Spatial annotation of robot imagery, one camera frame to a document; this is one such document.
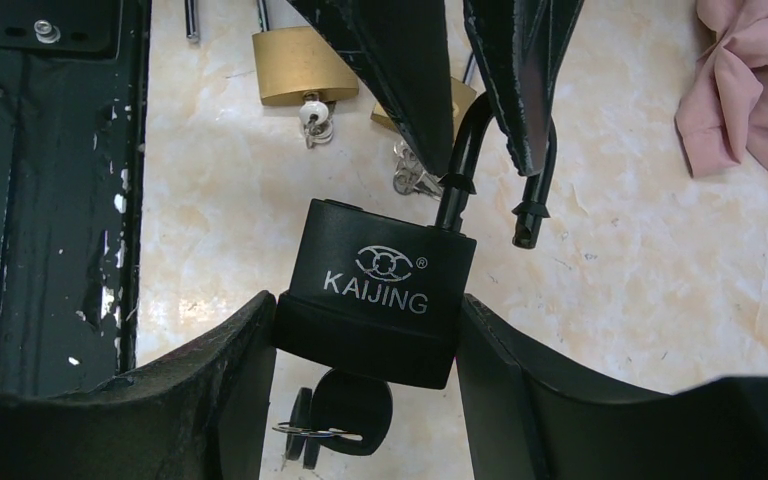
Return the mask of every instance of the black metal frame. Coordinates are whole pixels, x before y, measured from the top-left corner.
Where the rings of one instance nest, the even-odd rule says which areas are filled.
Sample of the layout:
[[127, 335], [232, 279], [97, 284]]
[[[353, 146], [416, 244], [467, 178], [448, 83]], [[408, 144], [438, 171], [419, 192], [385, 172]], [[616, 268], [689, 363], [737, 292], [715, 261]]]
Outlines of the black metal frame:
[[[349, 3], [325, 12], [343, 34], [339, 21], [343, 27], [353, 22], [363, 26], [363, 13], [340, 20], [340, 15], [357, 13]], [[523, 203], [514, 211], [515, 245], [534, 246], [540, 220], [548, 217], [545, 201], [554, 167], [556, 139], [549, 116], [554, 75], [580, 4], [467, 1], [468, 30], [482, 75], [500, 81], [466, 115], [443, 182], [438, 227], [460, 228], [460, 213], [468, 195], [475, 193], [472, 175], [481, 140], [495, 115], [509, 137], [523, 133], [511, 146], [521, 173], [542, 171], [529, 178]], [[0, 50], [0, 478], [256, 479], [275, 366], [273, 345], [280, 343], [272, 329], [276, 304], [271, 294], [257, 295], [223, 324], [161, 359], [109, 378], [133, 367], [130, 311], [136, 298], [139, 208], [115, 215], [101, 206], [112, 195], [126, 193], [131, 205], [139, 205], [136, 139], [142, 134], [147, 52], [141, 35], [147, 28], [147, 5], [127, 0], [121, 5], [120, 48], [113, 58], [82, 62], [76, 58], [85, 60], [81, 55], [87, 52], [74, 48], [69, 61], [47, 56], [50, 48], [33, 55], [23, 50], [31, 47], [22, 45], [14, 46], [18, 51]], [[428, 6], [423, 15], [436, 15], [438, 7], [439, 2]], [[513, 23], [505, 17], [510, 11], [519, 15]], [[486, 33], [488, 19], [497, 17], [505, 28]], [[528, 78], [508, 71], [508, 60], [499, 60], [508, 58], [505, 42], [510, 38], [504, 48], [488, 51], [489, 38], [504, 36], [507, 27], [526, 25], [531, 36], [520, 32], [517, 41], [528, 43], [528, 52], [545, 54], [516, 57], [520, 63], [513, 65], [531, 73], [535, 71], [525, 67], [536, 68], [540, 82], [534, 95], [542, 102], [533, 118], [499, 111], [499, 101], [521, 95], [511, 89]], [[373, 37], [376, 32], [389, 35], [368, 24], [366, 28]], [[553, 36], [553, 31], [560, 34]], [[375, 63], [374, 53], [384, 50], [374, 47], [364, 53], [372, 55], [353, 65], [377, 65], [372, 76], [387, 64]], [[117, 72], [125, 75], [117, 80]], [[85, 85], [64, 92], [51, 88], [57, 81]], [[443, 84], [449, 84], [448, 78]], [[386, 81], [378, 86], [395, 99], [396, 110], [405, 106], [409, 95], [389, 95], [393, 92]], [[120, 98], [136, 107], [127, 122], [115, 122], [107, 114], [111, 91], [121, 92]], [[522, 107], [522, 101], [517, 97], [510, 104]], [[404, 131], [416, 127], [413, 120], [404, 121]], [[68, 136], [57, 128], [63, 122], [68, 122]], [[529, 138], [526, 125], [531, 125]], [[541, 130], [539, 125], [548, 127]], [[90, 135], [99, 136], [100, 149], [88, 150], [84, 142]], [[540, 137], [538, 144], [547, 145], [542, 167], [534, 152], [522, 150], [535, 136]], [[442, 138], [432, 137], [417, 144], [426, 153]], [[85, 158], [89, 166], [67, 164], [64, 158], [70, 155]], [[105, 176], [99, 160], [114, 172], [131, 169], [132, 188]], [[439, 169], [440, 162], [432, 165]], [[76, 226], [81, 235], [67, 228]], [[128, 239], [131, 248], [124, 261], [130, 273], [112, 269], [115, 255], [105, 249], [102, 231], [114, 238], [122, 232]], [[59, 252], [53, 252], [60, 239], [83, 248], [82, 254], [59, 259]], [[62, 268], [63, 262], [82, 268]], [[95, 323], [64, 320], [73, 315], [68, 311], [76, 304], [71, 295], [92, 311], [99, 304], [100, 287], [111, 286], [127, 289], [113, 305], [127, 315], [118, 328], [111, 324], [115, 319], [98, 312]], [[726, 378], [663, 395], [571, 361], [516, 331], [469, 295], [453, 321], [460, 325], [457, 363], [477, 480], [768, 478], [768, 378]], [[111, 348], [115, 338], [125, 349], [118, 358]], [[70, 365], [65, 358], [76, 351], [88, 353], [91, 361], [80, 368]], [[87, 393], [32, 397], [86, 389], [102, 380]]]
[[[48, 396], [134, 367], [149, 6], [19, 3], [0, 0], [0, 390]], [[36, 41], [43, 14], [66, 40]]]

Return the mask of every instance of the metal rod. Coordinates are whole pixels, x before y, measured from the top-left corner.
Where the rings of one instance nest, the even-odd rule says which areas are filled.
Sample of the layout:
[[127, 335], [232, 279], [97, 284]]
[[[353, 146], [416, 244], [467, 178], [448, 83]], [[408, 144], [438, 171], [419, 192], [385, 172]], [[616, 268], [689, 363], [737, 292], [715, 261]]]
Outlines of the metal rod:
[[260, 31], [269, 31], [269, 12], [266, 10], [266, 0], [257, 0], [257, 18], [260, 20]]
[[475, 72], [475, 52], [469, 52], [469, 58], [466, 61], [466, 69], [461, 83], [469, 86], [472, 83], [472, 74]]
[[190, 43], [198, 43], [201, 37], [198, 28], [198, 4], [197, 0], [184, 0], [184, 15], [187, 23], [187, 40]]
[[458, 138], [452, 149], [452, 158], [449, 161], [449, 172], [441, 180], [445, 190], [440, 200], [440, 207], [437, 209], [435, 227], [450, 232], [461, 230], [463, 224], [461, 213], [466, 208], [470, 194], [474, 193], [472, 178], [475, 176], [481, 142], [484, 140], [484, 133], [492, 118], [490, 98], [487, 92], [484, 92], [470, 105], [461, 122]]

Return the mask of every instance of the beige marble tile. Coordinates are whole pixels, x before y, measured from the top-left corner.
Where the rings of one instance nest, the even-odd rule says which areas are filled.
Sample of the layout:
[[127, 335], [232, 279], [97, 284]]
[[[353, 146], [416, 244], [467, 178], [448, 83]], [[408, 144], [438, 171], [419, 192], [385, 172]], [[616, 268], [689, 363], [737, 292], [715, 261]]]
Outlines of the beige marble tile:
[[[509, 212], [524, 180], [495, 125], [464, 225], [478, 240], [469, 292], [571, 358], [667, 392], [768, 374], [768, 173], [747, 155], [739, 168], [691, 180], [673, 124], [706, 42], [693, 3], [588, 0], [557, 88], [552, 219], [538, 248], [510, 246]], [[459, 76], [468, 47], [455, 2], [448, 16]], [[180, 2], [154, 2], [140, 363], [257, 291], [283, 291], [311, 198], [418, 223], [436, 208], [392, 191], [397, 137], [369, 121], [368, 90], [337, 106], [330, 145], [306, 150], [296, 109], [260, 105], [254, 2], [202, 0], [201, 17], [202, 44], [192, 47]], [[274, 17], [276, 27], [297, 21]], [[270, 423], [324, 371], [279, 353]], [[381, 450], [368, 458], [323, 450], [316, 476], [472, 478], [456, 376], [444, 391], [393, 393]], [[267, 432], [261, 478], [317, 478], [294, 465], [281, 471], [283, 441]]]

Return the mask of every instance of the padlock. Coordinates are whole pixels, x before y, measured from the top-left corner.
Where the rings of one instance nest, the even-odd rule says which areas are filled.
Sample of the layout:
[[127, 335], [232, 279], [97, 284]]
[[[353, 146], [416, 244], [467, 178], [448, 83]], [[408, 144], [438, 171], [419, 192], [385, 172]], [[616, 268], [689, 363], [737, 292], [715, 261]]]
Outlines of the padlock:
[[[457, 135], [458, 130], [461, 128], [461, 122], [463, 121], [467, 109], [477, 95], [476, 91], [469, 86], [474, 69], [475, 55], [470, 54], [469, 60], [467, 60], [464, 76], [460, 80], [452, 77], [452, 123], [455, 129], [455, 135]], [[398, 131], [393, 120], [390, 119], [390, 116], [387, 115], [387, 112], [384, 111], [384, 107], [382, 107], [380, 103], [376, 103], [372, 108], [372, 115], [370, 118], [375, 123], [393, 130], [394, 132]]]
[[357, 96], [357, 77], [312, 27], [270, 30], [266, 2], [257, 6], [261, 32], [252, 35], [252, 44], [260, 102], [301, 105], [307, 147], [329, 142], [334, 102]]
[[252, 43], [263, 105], [302, 105], [309, 93], [317, 93], [324, 103], [358, 94], [352, 69], [312, 27], [256, 33]]
[[483, 93], [464, 116], [433, 226], [311, 201], [275, 311], [275, 347], [355, 375], [445, 388], [476, 245], [460, 233], [461, 213], [492, 117]]

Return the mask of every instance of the peeling black paint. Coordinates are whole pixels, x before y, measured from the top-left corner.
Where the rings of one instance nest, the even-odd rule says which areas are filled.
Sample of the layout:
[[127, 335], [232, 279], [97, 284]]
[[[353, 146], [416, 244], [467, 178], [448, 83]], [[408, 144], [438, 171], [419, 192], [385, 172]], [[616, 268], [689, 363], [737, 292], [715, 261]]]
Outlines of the peeling black paint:
[[148, 8], [121, 6], [113, 59], [0, 49], [0, 390], [134, 366]]

